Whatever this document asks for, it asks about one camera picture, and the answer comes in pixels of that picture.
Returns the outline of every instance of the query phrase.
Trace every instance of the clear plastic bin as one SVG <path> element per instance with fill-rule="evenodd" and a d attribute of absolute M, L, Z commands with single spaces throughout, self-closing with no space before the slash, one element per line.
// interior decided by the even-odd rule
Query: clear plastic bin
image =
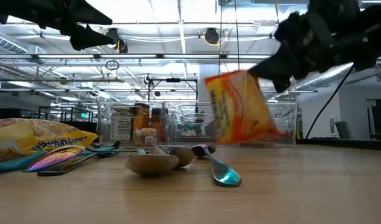
<path fill-rule="evenodd" d="M 267 103 L 280 136 L 267 134 L 241 146 L 294 147 L 297 103 Z M 161 144 L 215 144 L 214 117 L 210 103 L 164 102 L 166 142 Z"/>
<path fill-rule="evenodd" d="M 111 146 L 119 141 L 122 146 L 136 147 L 159 144 L 159 137 L 165 138 L 160 131 L 164 128 L 159 128 L 161 111 L 162 103 L 156 102 L 98 102 L 99 143 Z"/>

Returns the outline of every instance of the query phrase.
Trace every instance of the wooden table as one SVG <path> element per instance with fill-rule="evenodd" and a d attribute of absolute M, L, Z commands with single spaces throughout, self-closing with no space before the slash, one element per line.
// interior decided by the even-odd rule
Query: wooden table
<path fill-rule="evenodd" d="M 381 223 L 381 152 L 321 146 L 219 149 L 242 176 L 226 189 L 206 159 L 159 178 L 95 159 L 60 177 L 0 174 L 3 223 Z"/>

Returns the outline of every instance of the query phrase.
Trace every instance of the orange snack bag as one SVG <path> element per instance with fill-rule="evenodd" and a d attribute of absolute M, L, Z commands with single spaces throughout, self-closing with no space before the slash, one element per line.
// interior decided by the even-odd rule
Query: orange snack bag
<path fill-rule="evenodd" d="M 248 142 L 263 134 L 277 133 L 258 79 L 247 71 L 206 78 L 205 84 L 218 143 Z"/>

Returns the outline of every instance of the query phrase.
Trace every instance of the snack bag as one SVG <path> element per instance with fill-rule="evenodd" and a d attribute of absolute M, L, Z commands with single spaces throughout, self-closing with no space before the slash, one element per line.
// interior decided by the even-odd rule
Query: snack bag
<path fill-rule="evenodd" d="M 74 144 L 87 146 L 98 136 L 70 125 L 39 119 L 9 118 L 0 120 L 0 162 L 39 151 L 51 151 Z"/>
<path fill-rule="evenodd" d="M 205 79 L 221 144 L 248 142 L 277 133 L 258 79 L 237 71 Z"/>

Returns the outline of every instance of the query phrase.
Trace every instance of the black cable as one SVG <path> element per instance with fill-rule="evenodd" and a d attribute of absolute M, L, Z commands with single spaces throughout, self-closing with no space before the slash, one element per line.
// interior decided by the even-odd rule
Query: black cable
<path fill-rule="evenodd" d="M 236 38 L 238 43 L 238 70 L 240 70 L 240 52 L 239 52 L 239 29 L 238 29 L 238 11 L 235 0 L 235 17 L 236 17 Z"/>
<path fill-rule="evenodd" d="M 313 121 L 313 124 L 311 125 L 311 127 L 309 128 L 308 130 L 308 133 L 307 135 L 305 136 L 306 139 L 308 139 L 309 137 L 309 134 L 311 134 L 311 131 L 313 130 L 313 127 L 316 123 L 316 121 L 318 120 L 319 116 L 321 115 L 321 113 L 325 110 L 325 108 L 329 105 L 330 101 L 332 101 L 332 99 L 334 98 L 334 96 L 336 95 L 336 93 L 340 90 L 340 87 L 342 86 L 342 84 L 345 82 L 345 80 L 347 79 L 347 77 L 351 74 L 351 71 L 352 69 L 354 68 L 354 66 L 351 66 L 350 70 L 348 70 L 347 72 L 347 75 L 345 75 L 345 77 L 341 80 L 340 84 L 337 86 L 336 90 L 334 90 L 334 93 L 332 94 L 332 96 L 329 98 L 329 100 L 326 102 L 326 104 L 322 107 L 322 109 L 320 110 L 320 112 L 316 115 L 314 121 Z"/>
<path fill-rule="evenodd" d="M 222 12 L 223 12 L 223 0 L 221 0 L 221 20 L 220 20 L 220 40 L 219 40 L 219 59 L 218 59 L 218 75 L 221 75 L 221 38 L 222 38 Z"/>

